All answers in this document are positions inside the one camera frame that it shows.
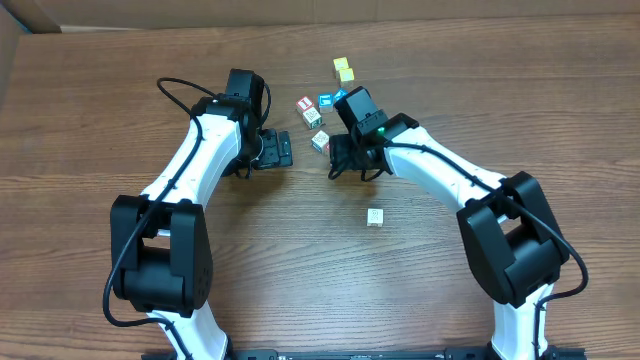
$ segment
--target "wooden tabletop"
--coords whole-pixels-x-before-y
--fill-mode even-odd
[[[164,169],[185,114],[173,76],[223,91],[252,69],[273,93],[294,166],[221,180],[206,210],[209,296],[238,348],[424,350],[483,345],[491,300],[454,214],[407,181],[326,177],[294,103],[336,91],[347,56],[380,108],[419,120],[487,169],[542,184],[591,283],[549,306],[552,344],[640,356],[640,16],[444,20],[32,35],[0,116],[0,357],[135,359],[168,349],[156,326],[101,311],[109,210]],[[200,94],[169,89],[191,105]],[[329,134],[346,130],[335,113]],[[384,227],[366,227],[367,208]],[[577,285],[562,268],[556,291]],[[117,317],[138,318],[123,301]]]

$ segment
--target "small block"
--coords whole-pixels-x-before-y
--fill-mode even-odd
[[[302,117],[309,129],[314,129],[322,124],[322,116],[314,107],[302,113]]]
[[[353,86],[353,81],[355,80],[353,69],[342,69],[338,75],[341,87],[350,88]]]
[[[340,70],[348,69],[348,68],[349,68],[349,62],[347,61],[347,58],[333,59],[333,74],[336,77],[338,77],[338,72],[340,72]]]
[[[328,113],[333,111],[333,95],[320,94],[318,95],[318,108],[321,113]]]
[[[316,136],[311,139],[311,145],[323,155],[328,155],[329,135],[322,130],[318,131]]]
[[[305,111],[311,109],[313,107],[313,101],[311,101],[308,97],[304,96],[302,99],[296,102],[296,109],[302,115]]]
[[[333,105],[335,105],[338,102],[338,100],[342,99],[348,93],[349,92],[347,92],[347,90],[345,89],[338,90],[338,92],[335,95],[333,95]]]
[[[367,226],[382,227],[382,209],[368,209],[367,210]]]

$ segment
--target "wood grain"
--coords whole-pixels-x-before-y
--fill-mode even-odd
[[[421,350],[486,343],[491,302],[455,217],[390,176],[326,179],[295,100],[335,91],[347,56],[388,114],[507,175],[526,170],[587,262],[581,296],[550,306],[548,338],[591,358],[640,356],[640,16],[217,28],[20,41],[0,115],[0,357],[123,359],[166,349],[156,327],[103,319],[111,203],[137,194],[187,119],[160,76],[214,91],[229,69],[269,83],[268,125],[295,165],[224,179],[206,212],[209,300],[239,348]],[[188,104],[199,94],[170,86]],[[345,132],[336,114],[330,134]],[[368,207],[385,210],[367,228]],[[557,289],[579,281],[563,268]],[[123,318],[141,314],[113,302]]]

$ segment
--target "yellow cube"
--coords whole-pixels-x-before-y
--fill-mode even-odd
[[[353,76],[353,69],[342,69],[338,72],[338,78],[340,79],[340,87],[350,88],[353,86],[355,76]]]
[[[347,62],[347,58],[333,59],[333,68],[333,74],[338,77],[338,72],[340,70],[349,68],[349,62]]]

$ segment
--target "blue cube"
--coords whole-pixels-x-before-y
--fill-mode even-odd
[[[333,95],[320,94],[318,95],[318,108],[321,113],[328,113],[333,111]]]
[[[333,104],[335,105],[335,103],[337,103],[338,100],[342,99],[348,93],[349,92],[347,92],[347,90],[345,89],[338,90],[338,92],[335,95],[333,95]]]

